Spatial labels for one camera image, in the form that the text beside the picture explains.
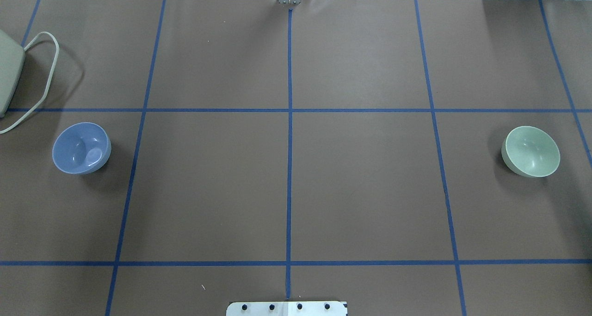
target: gray table surface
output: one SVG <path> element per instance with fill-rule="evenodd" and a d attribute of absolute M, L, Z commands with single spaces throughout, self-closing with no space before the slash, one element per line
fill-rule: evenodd
<path fill-rule="evenodd" d="M 0 136 L 0 314 L 590 314 L 591 19 L 553 0 L 0 0 L 9 36 L 62 47 L 43 108 Z M 52 56 L 27 52 L 0 128 Z M 82 121 L 112 154 L 66 175 L 51 147 Z M 501 160 L 524 124 L 560 147 L 550 177 Z"/>

